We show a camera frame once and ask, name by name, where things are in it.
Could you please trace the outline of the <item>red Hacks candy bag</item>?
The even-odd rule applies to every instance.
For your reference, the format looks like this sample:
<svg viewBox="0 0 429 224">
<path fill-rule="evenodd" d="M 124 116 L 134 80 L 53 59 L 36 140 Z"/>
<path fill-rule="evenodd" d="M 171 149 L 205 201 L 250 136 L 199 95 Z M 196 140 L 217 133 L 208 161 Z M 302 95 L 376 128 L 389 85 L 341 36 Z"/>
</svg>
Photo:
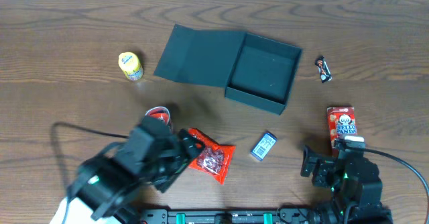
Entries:
<svg viewBox="0 0 429 224">
<path fill-rule="evenodd" d="M 197 128 L 189 128 L 188 133 L 205 145 L 202 153 L 188 167 L 207 173 L 224 185 L 236 147 L 220 145 Z"/>
</svg>

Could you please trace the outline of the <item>red Pringles can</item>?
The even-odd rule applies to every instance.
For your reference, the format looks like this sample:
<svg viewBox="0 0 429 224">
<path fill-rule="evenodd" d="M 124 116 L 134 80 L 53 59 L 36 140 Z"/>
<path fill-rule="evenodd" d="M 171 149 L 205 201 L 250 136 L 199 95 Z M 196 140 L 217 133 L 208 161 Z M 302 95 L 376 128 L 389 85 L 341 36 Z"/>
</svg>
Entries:
<svg viewBox="0 0 429 224">
<path fill-rule="evenodd" d="M 150 116 L 155 119 L 162 121 L 168 126 L 169 130 L 173 132 L 173 123 L 170 115 L 170 111 L 167 107 L 157 106 L 153 107 L 145 112 L 145 116 Z"/>
</svg>

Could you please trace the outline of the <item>black Mars candy bar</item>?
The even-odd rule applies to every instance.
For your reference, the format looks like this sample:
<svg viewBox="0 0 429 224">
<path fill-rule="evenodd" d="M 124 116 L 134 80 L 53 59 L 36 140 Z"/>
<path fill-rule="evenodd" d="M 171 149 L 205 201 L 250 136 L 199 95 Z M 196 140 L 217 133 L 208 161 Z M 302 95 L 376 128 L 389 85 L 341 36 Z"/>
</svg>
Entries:
<svg viewBox="0 0 429 224">
<path fill-rule="evenodd" d="M 319 56 L 314 64 L 318 67 L 321 83 L 332 80 L 332 74 L 330 73 L 324 56 Z"/>
</svg>

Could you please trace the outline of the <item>dark green gift box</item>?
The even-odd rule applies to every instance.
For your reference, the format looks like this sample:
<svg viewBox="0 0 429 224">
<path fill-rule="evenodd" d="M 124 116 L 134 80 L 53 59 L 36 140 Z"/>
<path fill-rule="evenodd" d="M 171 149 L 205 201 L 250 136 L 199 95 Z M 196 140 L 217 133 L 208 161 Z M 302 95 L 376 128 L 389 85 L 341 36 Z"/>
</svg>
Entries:
<svg viewBox="0 0 429 224">
<path fill-rule="evenodd" d="M 249 32 L 175 25 L 154 74 L 223 88 L 228 99 L 280 115 L 301 54 L 299 47 Z"/>
</svg>

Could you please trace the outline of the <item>yellow candy bottle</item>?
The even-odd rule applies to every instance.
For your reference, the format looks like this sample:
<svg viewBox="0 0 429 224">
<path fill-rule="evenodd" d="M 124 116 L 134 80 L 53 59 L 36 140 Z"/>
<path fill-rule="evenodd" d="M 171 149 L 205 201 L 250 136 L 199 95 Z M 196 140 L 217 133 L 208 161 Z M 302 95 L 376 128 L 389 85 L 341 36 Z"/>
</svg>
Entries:
<svg viewBox="0 0 429 224">
<path fill-rule="evenodd" d="M 141 62 L 133 52 L 121 53 L 119 55 L 118 65 L 129 80 L 139 80 L 143 76 L 143 67 Z"/>
</svg>

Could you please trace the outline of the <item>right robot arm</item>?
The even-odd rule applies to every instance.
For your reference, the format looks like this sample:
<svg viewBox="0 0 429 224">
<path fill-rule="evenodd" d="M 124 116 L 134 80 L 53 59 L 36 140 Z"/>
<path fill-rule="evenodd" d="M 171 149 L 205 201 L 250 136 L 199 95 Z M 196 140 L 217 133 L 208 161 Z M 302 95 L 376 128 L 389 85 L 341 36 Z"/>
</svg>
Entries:
<svg viewBox="0 0 429 224">
<path fill-rule="evenodd" d="M 332 198 L 308 212 L 310 224 L 392 224 L 391 211 L 381 203 L 383 184 L 379 168 L 361 148 L 345 148 L 337 157 L 304 148 L 301 176 L 312 185 L 327 188 Z"/>
</svg>

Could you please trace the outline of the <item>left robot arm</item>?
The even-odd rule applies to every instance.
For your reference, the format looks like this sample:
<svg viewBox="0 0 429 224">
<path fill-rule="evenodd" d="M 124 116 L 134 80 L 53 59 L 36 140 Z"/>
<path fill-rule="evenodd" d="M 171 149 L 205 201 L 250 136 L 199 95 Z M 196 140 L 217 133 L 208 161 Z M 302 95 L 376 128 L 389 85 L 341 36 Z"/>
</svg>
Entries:
<svg viewBox="0 0 429 224">
<path fill-rule="evenodd" d="M 134 129 L 126 142 L 113 142 L 78 169 L 66 189 L 62 223 L 70 221 L 70 208 L 78 199 L 91 211 L 93 221 L 119 216 L 123 223 L 137 222 L 128 208 L 143 186 L 166 192 L 202 152 L 205 144 L 187 131 L 175 135 Z"/>
</svg>

